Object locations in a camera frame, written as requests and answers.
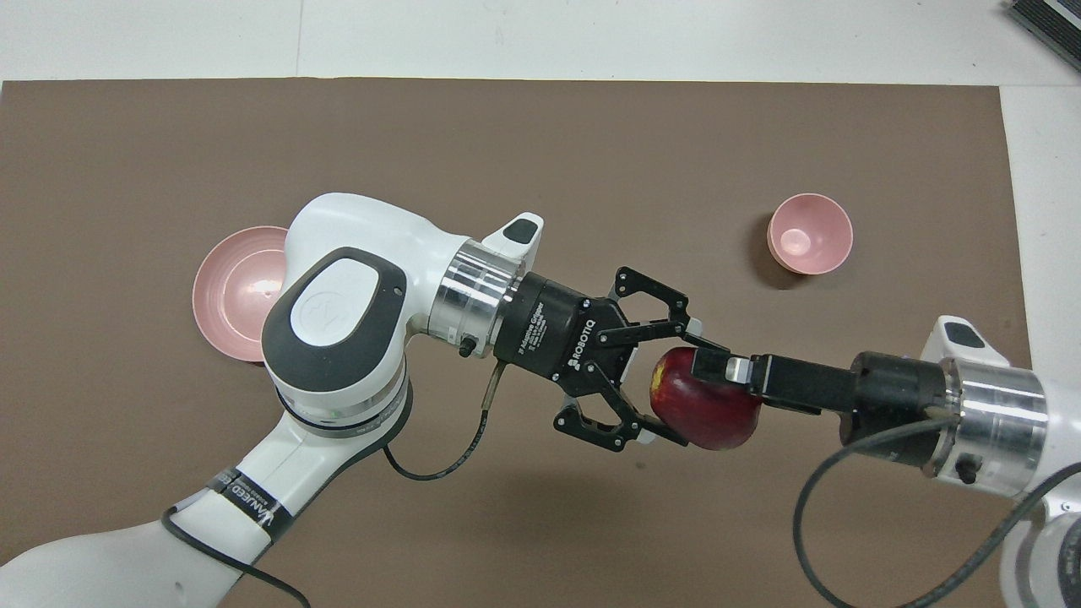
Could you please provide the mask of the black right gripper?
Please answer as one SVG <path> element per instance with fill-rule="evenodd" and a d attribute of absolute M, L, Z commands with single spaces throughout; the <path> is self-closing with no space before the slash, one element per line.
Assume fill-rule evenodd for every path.
<path fill-rule="evenodd" d="M 752 389 L 780 410 L 837 413 L 843 446 L 923 421 L 927 408 L 946 404 L 939 365 L 877 351 L 862 351 L 844 369 L 774 354 L 750 358 L 698 347 L 691 374 L 703 383 Z"/>

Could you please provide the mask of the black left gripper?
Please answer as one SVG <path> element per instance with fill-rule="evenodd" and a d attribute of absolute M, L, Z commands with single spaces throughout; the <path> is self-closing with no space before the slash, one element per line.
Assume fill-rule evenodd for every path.
<path fill-rule="evenodd" d="M 638 293 L 663 301 L 667 317 L 630 323 L 615 301 Z M 659 418 L 638 411 L 622 392 L 629 345 L 678 338 L 699 349 L 726 355 L 732 351 L 704 339 L 700 328 L 692 327 L 686 294 L 632 267 L 619 267 L 608 298 L 587 298 L 540 274 L 526 274 L 502 316 L 495 357 L 548 378 L 562 389 L 563 402 L 553 428 L 568 437 L 611 453 L 620 453 L 630 442 L 657 438 L 688 447 L 686 438 Z M 585 415 L 580 400 L 588 396 L 605 401 L 617 422 Z"/>

